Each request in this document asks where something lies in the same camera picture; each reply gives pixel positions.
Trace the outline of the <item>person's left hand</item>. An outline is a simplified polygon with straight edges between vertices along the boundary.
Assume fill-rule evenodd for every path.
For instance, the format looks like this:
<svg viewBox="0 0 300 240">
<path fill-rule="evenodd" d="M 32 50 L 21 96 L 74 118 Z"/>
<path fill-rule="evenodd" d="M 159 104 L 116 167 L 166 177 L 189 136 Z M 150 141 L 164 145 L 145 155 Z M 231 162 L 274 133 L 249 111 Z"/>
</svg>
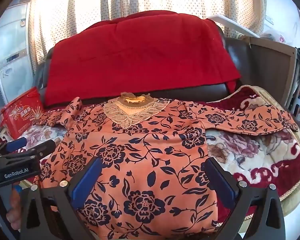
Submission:
<svg viewBox="0 0 300 240">
<path fill-rule="evenodd" d="M 10 195 L 11 209 L 6 214 L 7 220 L 10 222 L 12 229 L 19 230 L 21 228 L 21 204 L 18 191 L 13 188 Z"/>
</svg>

